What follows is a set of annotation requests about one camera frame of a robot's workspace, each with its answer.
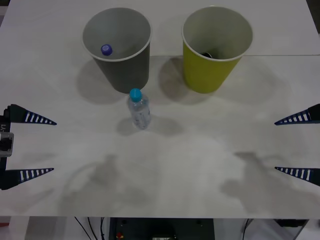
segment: table surface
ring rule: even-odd
[[[320,217],[320,187],[274,169],[320,168],[319,125],[274,125],[320,102],[319,56],[245,56],[213,94],[186,88],[181,58],[151,57],[145,131],[89,57],[55,75],[39,61],[0,66],[1,109],[57,122],[13,124],[7,168],[55,170],[2,191],[0,215]]]
[[[210,5],[232,8],[251,23],[254,40],[247,55],[320,54],[320,39],[305,0],[11,0],[0,28],[1,44],[8,47],[8,41],[23,47],[23,52],[42,51],[51,59],[53,51],[77,55],[72,50],[94,14],[128,7],[150,19],[152,56],[179,56],[184,20]]]

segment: cable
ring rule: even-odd
[[[88,222],[89,222],[89,226],[90,226],[91,232],[92,232],[92,234],[93,234],[93,236],[94,236],[95,240],[98,240],[98,238],[97,238],[97,236],[96,236],[96,234],[95,234],[94,230],[92,229],[91,222],[90,222],[90,218],[89,218],[89,217],[87,217],[87,218],[88,218]]]
[[[89,238],[90,240],[92,240],[91,237],[89,236],[89,234],[87,233],[87,231],[85,230],[84,226],[82,226],[81,222],[79,222],[78,218],[76,218],[76,217],[74,217],[74,218],[75,218],[75,220],[80,224],[80,226],[82,227],[83,231],[86,233],[86,235],[88,236],[88,238]]]
[[[245,225],[244,225],[244,230],[243,230],[242,240],[244,240],[244,239],[245,239],[245,232],[246,232],[246,229],[247,229],[248,221],[249,221],[249,218],[246,220]]]
[[[104,237],[104,232],[102,231],[102,224],[104,223],[104,217],[101,218],[101,224],[100,224],[100,233],[101,233],[101,238],[102,240],[105,240],[105,237]]]

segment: white striped marking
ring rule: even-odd
[[[20,178],[21,178],[21,182],[23,183],[25,180],[24,180],[24,172],[23,171],[20,171]]]
[[[29,118],[29,115],[30,115],[30,112],[28,112],[27,114],[26,114],[26,117],[25,117],[25,122],[28,120],[28,118]]]
[[[307,181],[309,181],[310,172],[311,172],[311,170],[310,170],[310,169],[308,169],[308,173],[307,173],[307,175],[306,175],[306,180],[307,180]]]

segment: plastic bottle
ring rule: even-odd
[[[134,125],[136,125],[138,129],[146,129],[151,121],[147,96],[143,95],[138,88],[133,88],[130,91],[127,103]]]

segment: floor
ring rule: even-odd
[[[78,217],[90,238],[86,217]],[[100,218],[90,218],[93,231],[100,240]],[[103,232],[108,236],[108,218],[103,224]],[[246,219],[214,219],[216,240],[241,240]],[[311,222],[307,231],[301,232],[296,240],[318,240],[320,228],[317,221]],[[245,231],[245,240],[294,240],[301,227],[280,227],[272,219],[255,219]],[[88,240],[88,236],[73,217],[11,217],[9,227],[0,227],[1,240]]]

